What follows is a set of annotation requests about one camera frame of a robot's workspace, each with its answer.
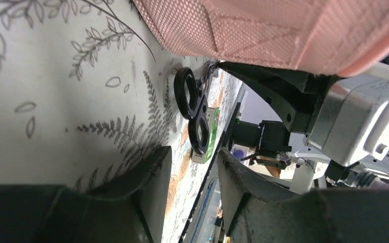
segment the floral tablecloth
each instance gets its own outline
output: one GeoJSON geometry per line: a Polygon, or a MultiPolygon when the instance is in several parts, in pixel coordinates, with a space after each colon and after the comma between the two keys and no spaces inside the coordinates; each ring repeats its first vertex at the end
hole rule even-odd
{"type": "MultiPolygon", "coordinates": [[[[207,58],[164,50],[131,1],[0,0],[0,183],[85,192],[171,145],[163,242],[177,242],[208,163],[189,159],[173,78],[207,58]]],[[[219,133],[241,82],[219,73],[219,133]]]]}

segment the screw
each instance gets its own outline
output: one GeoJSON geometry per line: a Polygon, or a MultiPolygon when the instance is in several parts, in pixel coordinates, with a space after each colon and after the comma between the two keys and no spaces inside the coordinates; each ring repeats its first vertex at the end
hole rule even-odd
{"type": "Polygon", "coordinates": [[[387,148],[386,145],[384,145],[384,144],[379,144],[378,147],[376,147],[376,151],[377,151],[378,153],[382,153],[382,152],[384,152],[384,149],[385,149],[385,148],[387,148]]]}

